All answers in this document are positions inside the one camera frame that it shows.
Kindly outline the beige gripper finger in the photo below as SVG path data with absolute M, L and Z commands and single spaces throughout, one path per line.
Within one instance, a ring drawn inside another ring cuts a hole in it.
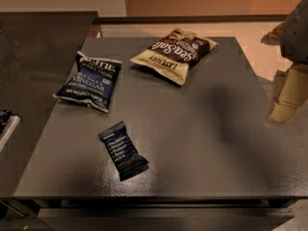
M 284 23 L 278 24 L 261 38 L 261 42 L 266 45 L 279 45 L 283 34 L 283 27 Z
M 287 71 L 277 70 L 267 117 L 275 122 L 286 122 L 307 99 L 308 64 L 293 63 Z

